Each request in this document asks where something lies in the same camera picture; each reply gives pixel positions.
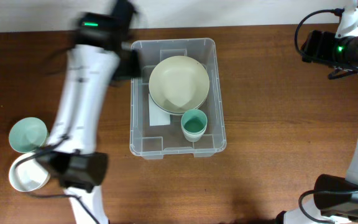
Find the white bowl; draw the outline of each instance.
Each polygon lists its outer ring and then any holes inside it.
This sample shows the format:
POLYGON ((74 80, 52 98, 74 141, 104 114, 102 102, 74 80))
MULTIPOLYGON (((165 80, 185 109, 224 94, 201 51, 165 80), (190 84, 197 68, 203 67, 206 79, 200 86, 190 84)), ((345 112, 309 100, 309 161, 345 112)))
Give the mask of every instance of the white bowl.
POLYGON ((209 92, 209 77, 201 63, 186 56, 160 62, 149 81, 150 96, 167 113, 181 115, 199 108, 209 92))
POLYGON ((34 155, 29 152, 19 156, 9 169, 9 182, 12 187, 20 192, 29 192, 43 187, 49 180, 49 173, 35 159, 24 162, 16 170, 14 166, 29 156, 34 155))

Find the beige plate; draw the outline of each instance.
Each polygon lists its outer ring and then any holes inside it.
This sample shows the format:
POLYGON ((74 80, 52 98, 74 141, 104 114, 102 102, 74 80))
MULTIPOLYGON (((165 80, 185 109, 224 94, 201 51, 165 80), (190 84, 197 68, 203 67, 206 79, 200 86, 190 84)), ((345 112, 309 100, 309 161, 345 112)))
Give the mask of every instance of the beige plate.
POLYGON ((209 91, 205 68, 186 56, 174 56, 153 70, 149 90, 155 104, 168 113, 183 114, 201 106, 209 91))

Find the gray plastic bin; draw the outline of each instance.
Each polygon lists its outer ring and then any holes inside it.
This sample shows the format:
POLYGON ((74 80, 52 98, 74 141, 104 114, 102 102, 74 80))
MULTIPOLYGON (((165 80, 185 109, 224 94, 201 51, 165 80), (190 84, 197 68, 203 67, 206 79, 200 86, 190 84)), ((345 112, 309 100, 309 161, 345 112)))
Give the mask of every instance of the gray plastic bin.
POLYGON ((168 154, 193 153, 209 157, 226 148, 221 87, 215 42, 209 38, 180 40, 140 40, 132 44, 140 53, 142 78, 131 81, 131 140, 133 155, 144 159, 163 159, 168 154), (181 116, 170 116, 164 126, 149 124, 149 78, 162 60, 184 55, 204 65, 209 76, 209 93, 199 108, 208 117, 208 127, 198 142, 185 139, 180 126, 181 116))

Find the wood grain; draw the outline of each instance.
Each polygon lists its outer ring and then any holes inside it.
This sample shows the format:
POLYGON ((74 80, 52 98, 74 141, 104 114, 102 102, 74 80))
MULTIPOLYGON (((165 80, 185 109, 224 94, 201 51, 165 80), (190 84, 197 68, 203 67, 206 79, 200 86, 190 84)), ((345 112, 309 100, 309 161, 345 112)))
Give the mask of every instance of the wood grain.
MULTIPOLYGON (((307 25, 335 31, 337 25, 307 25)), ((98 151, 109 154, 104 209, 112 223, 230 223, 274 218, 297 207, 320 174, 344 176, 358 134, 358 77, 329 81, 331 69, 301 62, 295 26, 139 30, 140 40, 210 37, 216 42, 227 148, 146 161, 129 150, 130 83, 110 88, 99 122, 98 151)), ((67 47, 69 32, 0 34, 0 223, 74 223, 68 200, 15 191, 7 173, 19 156, 11 126, 35 116, 51 128, 64 66, 41 66, 67 47)), ((50 181, 42 193, 61 192, 50 181)))

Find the cable connector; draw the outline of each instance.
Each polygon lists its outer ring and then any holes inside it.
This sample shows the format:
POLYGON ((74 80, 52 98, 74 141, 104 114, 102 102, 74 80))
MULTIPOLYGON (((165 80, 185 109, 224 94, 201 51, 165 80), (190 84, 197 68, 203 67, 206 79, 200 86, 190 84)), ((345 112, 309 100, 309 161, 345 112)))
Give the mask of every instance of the cable connector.
POLYGON ((335 16, 341 17, 344 11, 345 11, 345 9, 340 9, 340 8, 333 9, 333 14, 334 14, 335 16))

